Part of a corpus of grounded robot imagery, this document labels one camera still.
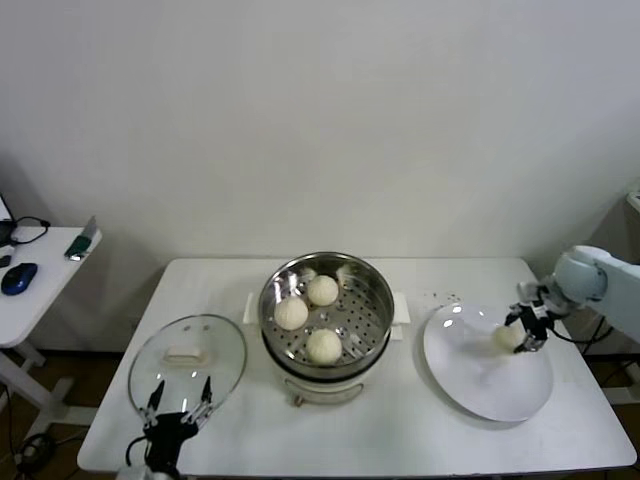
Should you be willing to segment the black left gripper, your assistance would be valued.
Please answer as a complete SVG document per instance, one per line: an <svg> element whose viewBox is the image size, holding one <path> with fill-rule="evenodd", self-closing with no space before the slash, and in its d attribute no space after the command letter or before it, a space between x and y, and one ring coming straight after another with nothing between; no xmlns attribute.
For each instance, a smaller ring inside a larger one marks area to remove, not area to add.
<svg viewBox="0 0 640 480"><path fill-rule="evenodd" d="M143 433L149 442L145 454L147 463L177 463L183 443L197 435L198 426L203 426L213 412L210 376L206 378L199 402L184 415L178 412L157 417L164 388L165 381L161 380L146 406L139 409L143 418Z"/></svg>

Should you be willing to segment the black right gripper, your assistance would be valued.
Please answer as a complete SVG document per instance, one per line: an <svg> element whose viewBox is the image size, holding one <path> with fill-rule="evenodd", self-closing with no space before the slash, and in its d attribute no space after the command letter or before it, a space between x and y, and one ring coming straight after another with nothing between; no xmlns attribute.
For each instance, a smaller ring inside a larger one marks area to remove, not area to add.
<svg viewBox="0 0 640 480"><path fill-rule="evenodd" d="M527 334L513 350L514 354L538 352L546 343L547 330L553 326L553 319L543 302L515 303L509 306L504 325L523 323Z"/></svg>

